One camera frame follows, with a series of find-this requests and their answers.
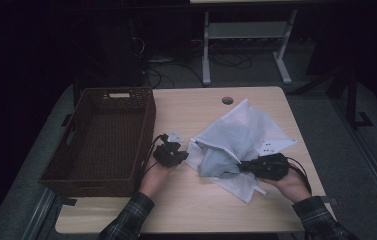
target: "sleeve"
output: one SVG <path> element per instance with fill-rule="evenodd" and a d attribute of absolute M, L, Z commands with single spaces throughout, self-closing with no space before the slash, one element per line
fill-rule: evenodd
<path fill-rule="evenodd" d="M 306 232 L 311 234 L 312 239 L 358 239 L 332 217 L 322 199 L 318 196 L 298 202 L 293 205 L 293 208 Z"/>
<path fill-rule="evenodd" d="M 149 197 L 136 192 L 119 216 L 100 232 L 98 240 L 137 239 L 153 207 L 154 202 Z"/>

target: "wooden table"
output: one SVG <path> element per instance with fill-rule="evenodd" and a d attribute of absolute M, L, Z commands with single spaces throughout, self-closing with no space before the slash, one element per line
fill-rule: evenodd
<path fill-rule="evenodd" d="M 232 105 L 222 103 L 231 97 Z M 310 159 L 283 91 L 279 87 L 202 88 L 154 90 L 157 107 L 154 136 L 175 130 L 190 139 L 244 99 L 269 113 L 285 133 L 298 140 L 283 151 L 301 162 L 314 195 L 324 196 L 322 184 Z M 255 193 L 244 203 L 182 163 L 153 199 L 155 208 L 142 233 L 295 232 L 303 228 L 292 203 L 277 189 L 261 183 L 267 195 Z M 128 198 L 77 198 L 75 206 L 63 205 L 56 230 L 60 233 L 98 233 L 119 214 Z"/>

